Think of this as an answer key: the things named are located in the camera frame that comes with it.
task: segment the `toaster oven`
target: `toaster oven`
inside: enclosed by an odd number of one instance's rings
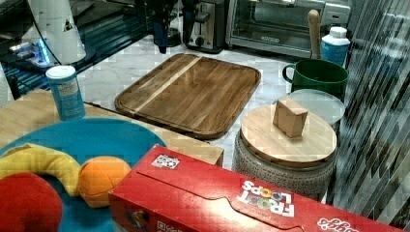
[[[347,27],[347,0],[230,0],[225,41],[296,57],[311,56],[308,12],[320,13],[322,37],[332,26]]]

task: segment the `red box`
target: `red box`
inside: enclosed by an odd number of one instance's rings
[[[401,231],[161,146],[109,200],[127,231]]]

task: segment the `green cup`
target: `green cup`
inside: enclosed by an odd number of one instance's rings
[[[286,70],[292,68],[293,78],[289,78]],[[348,79],[347,70],[341,66],[324,60],[302,60],[287,65],[282,70],[283,78],[292,84],[291,92],[300,89],[315,89],[331,94],[338,99],[344,97]]]

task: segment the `aluminum can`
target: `aluminum can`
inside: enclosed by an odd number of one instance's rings
[[[84,102],[72,66],[55,66],[45,72],[62,121],[85,116]]]

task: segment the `blue plate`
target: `blue plate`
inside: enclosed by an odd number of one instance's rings
[[[28,133],[0,150],[0,155],[25,143],[34,143],[74,157],[79,164],[97,156],[114,156],[131,167],[155,145],[165,146],[150,130],[127,121],[89,118],[67,121]],[[63,218],[59,231],[113,231],[108,207],[91,209],[80,197],[70,197],[54,177],[44,176],[59,192]]]

